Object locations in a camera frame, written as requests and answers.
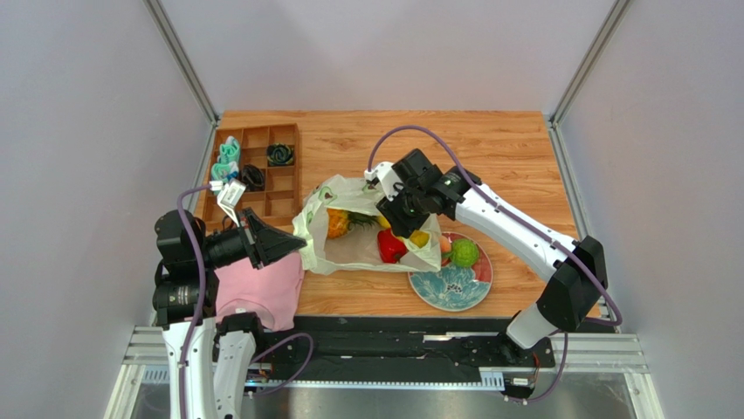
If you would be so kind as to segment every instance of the pink towel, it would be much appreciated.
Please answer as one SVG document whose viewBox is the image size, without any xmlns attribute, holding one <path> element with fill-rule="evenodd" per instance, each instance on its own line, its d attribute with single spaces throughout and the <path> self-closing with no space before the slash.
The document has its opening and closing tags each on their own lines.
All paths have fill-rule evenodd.
<svg viewBox="0 0 744 419">
<path fill-rule="evenodd" d="M 305 271 L 295 252 L 264 269 L 253 269 L 248 258 L 215 271 L 219 278 L 217 322 L 235 313 L 255 312 L 273 331 L 294 327 Z"/>
</svg>

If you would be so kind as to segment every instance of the gray wall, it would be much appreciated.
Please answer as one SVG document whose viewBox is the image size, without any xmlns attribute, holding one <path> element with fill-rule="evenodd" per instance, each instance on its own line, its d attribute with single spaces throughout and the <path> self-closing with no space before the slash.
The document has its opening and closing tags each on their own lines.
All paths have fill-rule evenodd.
<svg viewBox="0 0 744 419">
<path fill-rule="evenodd" d="M 742 417 L 744 3 L 637 0 L 562 126 L 665 414 Z"/>
<path fill-rule="evenodd" d="M 552 111 L 612 0 L 163 0 L 225 109 Z"/>
<path fill-rule="evenodd" d="M 102 417 L 208 127 L 141 1 L 0 3 L 0 416 Z"/>
</svg>

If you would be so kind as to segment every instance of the teal plate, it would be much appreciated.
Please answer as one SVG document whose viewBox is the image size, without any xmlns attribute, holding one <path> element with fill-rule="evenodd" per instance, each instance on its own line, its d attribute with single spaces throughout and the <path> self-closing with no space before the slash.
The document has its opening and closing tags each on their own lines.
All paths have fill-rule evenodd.
<svg viewBox="0 0 744 419">
<path fill-rule="evenodd" d="M 451 241 L 469 238 L 459 233 L 442 235 Z M 460 268 L 445 262 L 439 272 L 409 273 L 413 291 L 430 306 L 446 312 L 462 312 L 473 308 L 488 295 L 493 282 L 491 260 L 479 244 L 478 249 L 480 257 L 472 268 Z"/>
</svg>

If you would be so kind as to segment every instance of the wooden organizer tray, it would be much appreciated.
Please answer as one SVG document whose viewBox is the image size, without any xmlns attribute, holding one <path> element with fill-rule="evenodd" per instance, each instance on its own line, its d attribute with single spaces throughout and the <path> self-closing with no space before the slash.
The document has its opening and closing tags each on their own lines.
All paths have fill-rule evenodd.
<svg viewBox="0 0 744 419">
<path fill-rule="evenodd" d="M 265 190 L 245 191 L 236 210 L 252 208 L 267 224 L 292 232 L 292 219 L 302 210 L 300 201 L 300 131 L 297 125 L 270 125 L 267 127 L 243 127 L 218 129 L 210 157 L 210 165 L 204 182 L 210 180 L 212 165 L 219 156 L 219 146 L 233 136 L 240 142 L 240 163 L 252 164 L 264 173 Z M 294 163 L 289 166 L 269 167 L 266 148 L 271 144 L 286 144 L 294 152 Z M 207 231 L 222 230 L 224 211 L 217 206 L 217 196 L 207 191 L 199 194 L 195 216 L 204 220 Z"/>
</svg>

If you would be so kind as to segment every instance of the green vegetable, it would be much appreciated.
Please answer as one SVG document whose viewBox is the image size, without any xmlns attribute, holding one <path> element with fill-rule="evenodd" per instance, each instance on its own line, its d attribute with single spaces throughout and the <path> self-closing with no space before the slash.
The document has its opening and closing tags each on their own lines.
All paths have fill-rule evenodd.
<svg viewBox="0 0 744 419">
<path fill-rule="evenodd" d="M 480 250 L 478 245 L 471 240 L 459 238 L 452 242 L 452 252 L 450 252 L 449 257 L 456 266 L 470 268 L 478 262 Z"/>
</svg>

